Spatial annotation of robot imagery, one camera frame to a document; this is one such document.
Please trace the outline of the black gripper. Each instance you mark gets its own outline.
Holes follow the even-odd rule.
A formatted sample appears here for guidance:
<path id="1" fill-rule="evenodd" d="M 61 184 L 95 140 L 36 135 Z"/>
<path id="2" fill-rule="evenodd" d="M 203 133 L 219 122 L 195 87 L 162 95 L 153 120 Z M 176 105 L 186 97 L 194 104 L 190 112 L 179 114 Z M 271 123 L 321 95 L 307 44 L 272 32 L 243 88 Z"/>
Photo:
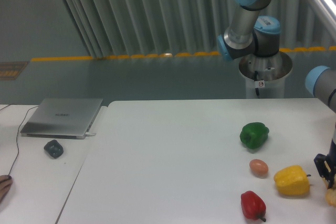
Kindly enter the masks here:
<path id="1" fill-rule="evenodd" d="M 327 189 L 334 186 L 335 181 L 335 142 L 331 141 L 328 155 L 317 154 L 314 163 L 321 178 L 327 182 Z"/>

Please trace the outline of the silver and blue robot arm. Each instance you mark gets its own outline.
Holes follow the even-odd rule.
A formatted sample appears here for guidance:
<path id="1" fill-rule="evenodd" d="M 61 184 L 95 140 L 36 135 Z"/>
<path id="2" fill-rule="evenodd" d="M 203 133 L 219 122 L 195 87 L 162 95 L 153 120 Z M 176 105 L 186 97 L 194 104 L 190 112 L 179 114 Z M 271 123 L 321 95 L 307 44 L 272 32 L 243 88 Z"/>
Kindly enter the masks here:
<path id="1" fill-rule="evenodd" d="M 247 98 L 283 98 L 292 60 L 279 49 L 280 22 L 260 14 L 271 0 L 235 1 L 233 20 L 217 39 L 219 52 L 226 60 L 239 60 Z M 306 1 L 325 28 L 335 35 L 335 0 Z"/>

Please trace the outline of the person's hand on mouse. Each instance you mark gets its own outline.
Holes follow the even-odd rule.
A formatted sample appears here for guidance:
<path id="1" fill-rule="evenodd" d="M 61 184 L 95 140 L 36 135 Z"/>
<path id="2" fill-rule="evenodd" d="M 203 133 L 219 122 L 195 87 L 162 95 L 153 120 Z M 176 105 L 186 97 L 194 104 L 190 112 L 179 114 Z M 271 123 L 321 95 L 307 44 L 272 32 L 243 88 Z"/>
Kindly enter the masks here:
<path id="1" fill-rule="evenodd" d="M 0 202 L 4 199 L 6 194 L 11 189 L 13 179 L 10 175 L 1 175 L 0 177 Z"/>

